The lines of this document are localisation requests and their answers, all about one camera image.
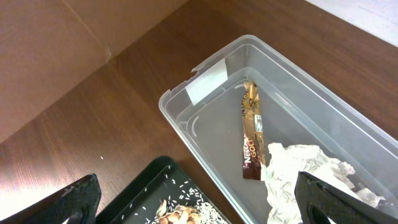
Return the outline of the food scraps and rice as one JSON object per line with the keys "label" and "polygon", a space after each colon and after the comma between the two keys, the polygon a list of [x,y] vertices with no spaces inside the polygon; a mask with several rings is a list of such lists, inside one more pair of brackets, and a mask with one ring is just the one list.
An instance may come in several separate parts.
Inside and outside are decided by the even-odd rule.
{"label": "food scraps and rice", "polygon": [[193,180],[168,165],[120,212],[116,223],[222,223],[229,220]]}

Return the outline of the white tissue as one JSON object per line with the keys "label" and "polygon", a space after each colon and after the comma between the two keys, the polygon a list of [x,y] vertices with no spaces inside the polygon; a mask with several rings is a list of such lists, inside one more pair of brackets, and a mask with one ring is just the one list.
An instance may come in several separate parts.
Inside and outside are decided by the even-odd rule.
{"label": "white tissue", "polygon": [[285,148],[274,142],[268,145],[268,150],[271,159],[266,168],[266,187],[267,201],[272,207],[268,223],[302,222],[294,194],[299,172],[308,172],[373,208],[385,199],[368,188],[354,192],[354,183],[348,178],[356,173],[354,167],[326,156],[317,145],[297,144]]}

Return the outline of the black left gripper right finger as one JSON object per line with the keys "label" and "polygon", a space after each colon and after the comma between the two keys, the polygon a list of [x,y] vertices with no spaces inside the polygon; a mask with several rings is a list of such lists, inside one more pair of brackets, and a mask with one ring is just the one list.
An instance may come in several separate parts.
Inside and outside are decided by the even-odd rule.
{"label": "black left gripper right finger", "polygon": [[302,223],[397,224],[381,212],[308,172],[299,172],[295,198]]}

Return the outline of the gold brown snack wrapper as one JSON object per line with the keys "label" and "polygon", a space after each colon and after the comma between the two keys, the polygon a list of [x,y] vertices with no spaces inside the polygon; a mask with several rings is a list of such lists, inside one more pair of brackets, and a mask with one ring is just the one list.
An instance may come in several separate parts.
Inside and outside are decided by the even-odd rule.
{"label": "gold brown snack wrapper", "polygon": [[243,85],[243,178],[265,181],[266,153],[259,90],[254,81],[244,82]]}

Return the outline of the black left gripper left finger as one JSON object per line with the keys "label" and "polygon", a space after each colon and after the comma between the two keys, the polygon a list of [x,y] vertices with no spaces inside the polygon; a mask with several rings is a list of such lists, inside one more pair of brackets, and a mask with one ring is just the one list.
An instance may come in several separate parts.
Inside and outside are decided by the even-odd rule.
{"label": "black left gripper left finger", "polygon": [[88,174],[1,223],[94,223],[101,200],[96,174]]}

